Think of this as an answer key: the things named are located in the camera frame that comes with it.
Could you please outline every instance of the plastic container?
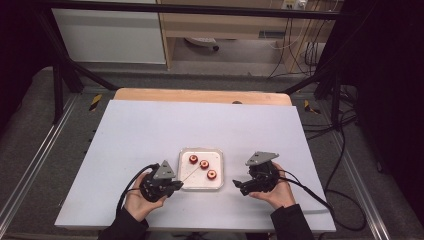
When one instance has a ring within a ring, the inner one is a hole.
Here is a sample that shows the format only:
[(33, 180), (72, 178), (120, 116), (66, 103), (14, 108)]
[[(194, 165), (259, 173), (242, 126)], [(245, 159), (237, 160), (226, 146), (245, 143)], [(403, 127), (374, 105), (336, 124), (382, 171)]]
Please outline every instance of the plastic container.
[[(197, 156), (193, 164), (190, 156)], [(209, 162), (207, 169), (200, 167), (200, 162)], [(187, 191), (216, 191), (224, 184), (224, 164), (222, 151), (215, 148), (184, 148), (178, 162), (178, 180), (184, 183), (181, 189)], [(216, 178), (209, 179), (208, 171), (214, 170)]]

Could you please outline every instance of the gray carpet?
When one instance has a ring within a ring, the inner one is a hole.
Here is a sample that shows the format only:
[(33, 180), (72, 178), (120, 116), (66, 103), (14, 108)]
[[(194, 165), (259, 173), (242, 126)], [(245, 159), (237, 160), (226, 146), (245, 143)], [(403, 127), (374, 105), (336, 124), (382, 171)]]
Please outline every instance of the gray carpet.
[[(265, 80), (258, 77), (235, 76), (198, 76), (172, 74), (106, 74), (103, 77), (120, 86), (144, 88), (208, 89), (274, 92), (291, 86), (298, 79), (279, 78)], [(310, 92), (314, 86), (305, 88)], [(53, 235), (96, 236), (95, 231), (68, 231), (54, 227), (59, 213), (58, 204), (66, 198), (73, 179), (84, 159), (84, 151), (89, 148), (91, 139), (100, 122), (108, 99), (113, 93), (103, 94), (95, 112), (88, 108), (95, 94), (85, 93), (79, 96), (77, 105), (68, 123), (57, 139), (44, 166), (39, 172), (32, 188), (9, 226), (8, 233), (33, 233)], [(320, 114), (305, 112), (303, 100), (294, 100), (298, 107), (302, 123), (325, 124)], [(11, 120), (2, 134), (0, 148), (1, 167), (1, 204), (11, 194), (14, 186), (24, 173), (26, 166), (35, 154), (41, 141), (50, 128), (53, 119), (51, 95), (51, 76), (41, 72), (24, 99), (22, 108)], [(384, 223), (393, 239), (424, 239), (424, 231), (402, 194), (389, 175), (376, 171), (374, 158), (369, 151), (360, 127), (346, 127), (346, 141), (355, 163), (365, 179), (367, 187), (377, 205)], [(334, 139), (330, 134), (310, 140), (309, 146), (317, 171), (324, 184), (338, 158)], [(341, 166), (335, 175), (331, 189), (340, 190), (355, 198), (351, 183)], [(338, 196), (329, 195), (329, 202), (336, 209), (337, 218), (349, 225), (360, 225), (361, 215), (358, 209)], [(337, 232), (327, 234), (328, 239), (373, 239), (367, 226), (360, 232), (352, 232), (337, 226)]]

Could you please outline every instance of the floor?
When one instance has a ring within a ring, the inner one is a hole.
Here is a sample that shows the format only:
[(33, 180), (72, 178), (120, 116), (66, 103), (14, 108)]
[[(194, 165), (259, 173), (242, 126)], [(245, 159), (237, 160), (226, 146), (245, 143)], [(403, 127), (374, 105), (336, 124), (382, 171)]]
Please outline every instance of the floor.
[[(193, 46), (183, 39), (177, 41), (173, 68), (140, 69), (131, 65), (128, 69), (111, 72), (98, 71), (107, 80), (126, 87), (207, 89), (275, 92), (283, 90), (307, 77), (309, 67), (299, 62), (305, 72), (295, 75), (280, 75), (269, 78), (271, 73), (286, 74), (284, 65), (278, 66), (279, 51), (272, 42), (218, 40), (220, 50)], [(93, 231), (69, 231), (54, 227), (60, 211), (60, 203), (67, 192), (89, 148), (97, 125), (102, 117), (108, 99), (113, 92), (97, 88), (96, 84), (84, 79), (88, 86), (83, 94), (76, 96), (76, 105), (70, 113), (67, 124), (61, 130), (54, 146), (45, 157), (44, 165), (24, 192), (25, 198), (8, 223), (3, 239), (95, 239)], [(303, 124), (327, 124), (323, 106), (328, 101), (315, 101), (312, 95), (315, 84), (292, 96), (298, 107)], [(96, 111), (88, 108), (97, 93), (103, 97)], [(314, 111), (305, 111), (305, 99)], [(53, 119), (52, 77), (49, 71), (40, 72), (35, 78), (22, 106), (12, 117), (0, 137), (0, 205), (7, 204), (9, 196), (19, 184), (27, 167), (36, 155), (39, 146), (49, 132)], [(349, 109), (349, 104), (342, 110)], [(377, 171), (376, 162), (362, 135), (360, 125), (345, 127), (347, 153), (353, 159), (378, 213), (390, 235), (389, 239), (424, 239), (424, 230), (414, 213), (389, 175)], [(324, 184), (339, 157), (336, 139), (332, 133), (309, 140), (309, 147), (316, 164), (321, 183)], [(345, 165), (340, 167), (331, 183), (331, 188), (345, 192), (357, 199), (352, 179), (349, 179)], [(349, 226), (361, 224), (361, 213), (352, 202), (329, 194), (328, 200), (334, 205), (338, 219)], [(150, 239), (168, 239), (165, 235), (152, 235)], [(337, 232), (326, 234), (327, 239), (385, 239), (373, 235), (372, 226), (361, 231), (349, 231), (337, 225)], [(210, 239), (240, 239), (237, 234), (211, 236)]]

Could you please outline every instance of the hand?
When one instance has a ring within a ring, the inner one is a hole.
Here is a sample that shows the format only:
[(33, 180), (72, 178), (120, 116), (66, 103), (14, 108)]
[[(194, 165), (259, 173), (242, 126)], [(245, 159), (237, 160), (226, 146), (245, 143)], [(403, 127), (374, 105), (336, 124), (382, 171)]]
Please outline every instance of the hand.
[[(141, 180), (143, 180), (144, 176), (148, 173), (141, 174), (134, 183), (133, 188), (139, 188)], [(146, 216), (156, 208), (160, 208), (163, 206), (167, 196), (163, 196), (157, 202), (149, 202), (147, 201), (143, 195), (141, 195), (140, 190), (133, 190), (127, 193), (127, 198), (125, 200), (124, 207), (127, 211), (135, 218), (137, 221), (141, 222)]]
[[(285, 178), (286, 175), (284, 171), (281, 171), (283, 168), (277, 163), (273, 162), (272, 164), (280, 170), (280, 176)], [(296, 204), (289, 183), (281, 179), (271, 192), (251, 192), (249, 196), (268, 202), (274, 209), (278, 209), (280, 207), (286, 208)]]

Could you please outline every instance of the person's left hand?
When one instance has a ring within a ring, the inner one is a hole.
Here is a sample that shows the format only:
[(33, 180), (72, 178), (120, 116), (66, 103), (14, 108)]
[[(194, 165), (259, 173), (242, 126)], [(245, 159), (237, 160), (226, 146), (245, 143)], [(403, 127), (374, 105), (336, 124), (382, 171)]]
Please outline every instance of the person's left hand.
[[(143, 180), (147, 174), (148, 173), (141, 174), (135, 181), (133, 188), (139, 188), (141, 180)], [(167, 196), (165, 195), (157, 202), (149, 202), (143, 197), (143, 195), (141, 195), (140, 190), (133, 190), (127, 193), (124, 207), (131, 214), (131, 216), (133, 216), (133, 218), (141, 222), (151, 211), (162, 207), (166, 198)]]

